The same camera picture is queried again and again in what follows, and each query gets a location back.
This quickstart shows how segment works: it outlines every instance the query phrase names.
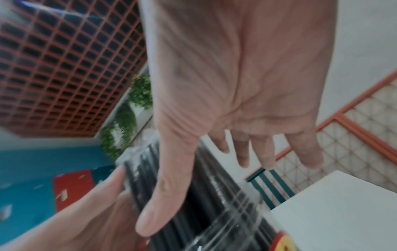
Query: hand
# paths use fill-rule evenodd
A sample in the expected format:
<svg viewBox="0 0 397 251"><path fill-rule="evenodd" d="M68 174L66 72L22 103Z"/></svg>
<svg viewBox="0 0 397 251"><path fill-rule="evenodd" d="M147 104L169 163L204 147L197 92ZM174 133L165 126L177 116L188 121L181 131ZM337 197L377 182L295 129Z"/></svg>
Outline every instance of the hand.
<svg viewBox="0 0 397 251"><path fill-rule="evenodd" d="M336 0L143 0L160 171L136 225L150 236L179 210L194 152L208 134L265 169L284 134L308 168L321 166L315 122L332 56Z"/></svg>
<svg viewBox="0 0 397 251"><path fill-rule="evenodd" d="M78 202L3 246L1 251L137 251L137 214L122 191L125 170L117 168Z"/></svg>

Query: white table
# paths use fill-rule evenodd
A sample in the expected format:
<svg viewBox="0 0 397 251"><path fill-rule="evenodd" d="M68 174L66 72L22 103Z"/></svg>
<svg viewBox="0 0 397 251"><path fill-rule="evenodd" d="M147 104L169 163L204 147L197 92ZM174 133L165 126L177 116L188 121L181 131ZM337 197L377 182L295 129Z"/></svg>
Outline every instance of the white table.
<svg viewBox="0 0 397 251"><path fill-rule="evenodd" d="M340 171L272 215L302 251L397 250L397 194Z"/></svg>

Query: ceiling grille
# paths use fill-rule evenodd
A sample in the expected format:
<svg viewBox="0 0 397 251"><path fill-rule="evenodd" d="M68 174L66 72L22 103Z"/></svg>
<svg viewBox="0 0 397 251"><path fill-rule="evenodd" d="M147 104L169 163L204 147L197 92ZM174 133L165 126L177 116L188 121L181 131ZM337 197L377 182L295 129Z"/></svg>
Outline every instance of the ceiling grille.
<svg viewBox="0 0 397 251"><path fill-rule="evenodd" d="M34 3L2 3L0 126L93 137L147 60L137 0Z"/></svg>

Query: green plant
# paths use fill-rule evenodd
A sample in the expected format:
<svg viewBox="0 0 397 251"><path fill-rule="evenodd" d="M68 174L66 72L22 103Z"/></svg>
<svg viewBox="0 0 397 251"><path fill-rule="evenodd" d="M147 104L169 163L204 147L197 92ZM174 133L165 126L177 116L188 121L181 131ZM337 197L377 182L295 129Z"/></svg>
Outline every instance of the green plant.
<svg viewBox="0 0 397 251"><path fill-rule="evenodd" d="M115 116L115 122L118 124L122 134L121 149L124 151L132 143L132 134L136 129L135 114L129 106L129 102L124 102L120 106Z"/></svg>
<svg viewBox="0 0 397 251"><path fill-rule="evenodd" d="M115 147L115 139L113 138L112 131L115 128L115 124L111 123L105 126L100 131L100 141L102 149L107 156L110 156L113 160L116 160L122 152Z"/></svg>
<svg viewBox="0 0 397 251"><path fill-rule="evenodd" d="M132 79L131 90L129 91L129 101L136 107L143 107L145 110L153 106L150 78L134 77Z"/></svg>

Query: plastic packaging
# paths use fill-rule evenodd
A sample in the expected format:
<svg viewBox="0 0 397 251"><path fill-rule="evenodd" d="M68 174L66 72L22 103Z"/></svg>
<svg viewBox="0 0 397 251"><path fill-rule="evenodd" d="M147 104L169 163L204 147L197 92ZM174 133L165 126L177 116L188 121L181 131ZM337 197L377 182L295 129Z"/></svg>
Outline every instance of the plastic packaging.
<svg viewBox="0 0 397 251"><path fill-rule="evenodd" d="M154 136L118 159L127 168L126 187L140 212L149 201L159 168L159 143ZM174 218L151 237L155 251L295 251L277 232L271 214L249 184L240 187L204 144L196 151L192 183Z"/></svg>

